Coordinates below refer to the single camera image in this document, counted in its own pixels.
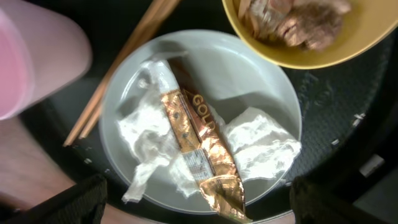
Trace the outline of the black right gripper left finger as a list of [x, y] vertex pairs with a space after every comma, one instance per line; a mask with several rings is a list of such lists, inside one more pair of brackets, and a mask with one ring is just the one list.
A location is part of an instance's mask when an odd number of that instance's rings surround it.
[[96, 174], [8, 220], [8, 224], [100, 224], [108, 198], [107, 181]]

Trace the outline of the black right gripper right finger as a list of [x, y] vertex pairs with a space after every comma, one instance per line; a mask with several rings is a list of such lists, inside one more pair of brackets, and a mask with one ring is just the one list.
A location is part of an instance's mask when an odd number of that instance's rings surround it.
[[289, 200], [296, 224], [382, 224], [303, 177], [293, 180]]

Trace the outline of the white tissue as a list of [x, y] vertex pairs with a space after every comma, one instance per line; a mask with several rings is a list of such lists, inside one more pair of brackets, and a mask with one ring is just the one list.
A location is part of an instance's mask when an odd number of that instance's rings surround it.
[[275, 179], [292, 166], [301, 142], [264, 111], [249, 107], [229, 123], [210, 111], [228, 144], [243, 182]]
[[172, 59], [181, 59], [186, 52], [157, 53], [143, 61], [129, 87], [143, 92], [138, 102], [123, 104], [125, 112], [117, 126], [132, 156], [139, 164], [132, 182], [122, 197], [123, 202], [139, 202], [147, 182], [158, 167], [166, 167], [177, 191], [185, 198], [198, 193], [199, 188], [183, 161], [180, 146], [161, 102], [161, 95], [178, 89], [171, 69]]

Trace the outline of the gold snack wrapper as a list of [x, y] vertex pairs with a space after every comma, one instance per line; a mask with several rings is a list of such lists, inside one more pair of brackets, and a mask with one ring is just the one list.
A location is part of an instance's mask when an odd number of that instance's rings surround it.
[[243, 181], [209, 105], [194, 85], [181, 57], [167, 60], [177, 89], [161, 101], [180, 151], [203, 198], [219, 215], [249, 223]]

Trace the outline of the pink plastic cup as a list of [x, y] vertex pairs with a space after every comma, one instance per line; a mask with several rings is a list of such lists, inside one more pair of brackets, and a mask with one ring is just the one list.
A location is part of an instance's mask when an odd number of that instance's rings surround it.
[[81, 27], [27, 1], [1, 1], [1, 119], [84, 75], [92, 61]]

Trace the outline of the food scraps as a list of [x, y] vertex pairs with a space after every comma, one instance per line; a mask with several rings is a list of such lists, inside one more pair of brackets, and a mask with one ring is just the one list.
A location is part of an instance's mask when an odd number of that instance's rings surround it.
[[238, 18], [259, 41], [322, 50], [335, 41], [350, 10], [347, 0], [241, 0]]

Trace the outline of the yellow bowl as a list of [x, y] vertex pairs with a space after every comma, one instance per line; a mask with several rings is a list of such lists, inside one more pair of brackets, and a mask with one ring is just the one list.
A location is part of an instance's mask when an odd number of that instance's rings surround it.
[[222, 0], [230, 24], [240, 39], [262, 58], [283, 67], [317, 69], [347, 61], [367, 51], [397, 27], [397, 0], [355, 0], [344, 16], [341, 33], [321, 51], [272, 46], [254, 39], [238, 19], [240, 0]]

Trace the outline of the grey round plate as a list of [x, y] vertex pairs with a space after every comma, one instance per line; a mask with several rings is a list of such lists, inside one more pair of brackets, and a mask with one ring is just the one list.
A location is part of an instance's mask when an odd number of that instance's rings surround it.
[[109, 199], [121, 209], [140, 216], [148, 212], [209, 215], [200, 194], [184, 198], [167, 169], [158, 168], [149, 179], [140, 202], [122, 201], [137, 161], [119, 134], [116, 122], [125, 115], [123, 104], [138, 102], [143, 92], [129, 87], [139, 64], [161, 52], [187, 51], [187, 67], [205, 100], [231, 121], [252, 106], [270, 114], [293, 137], [302, 135], [302, 115], [296, 92], [283, 69], [246, 47], [237, 37], [213, 30], [183, 30], [160, 36], [133, 52], [119, 66], [104, 98], [99, 122], [101, 141], [120, 184], [109, 188]]

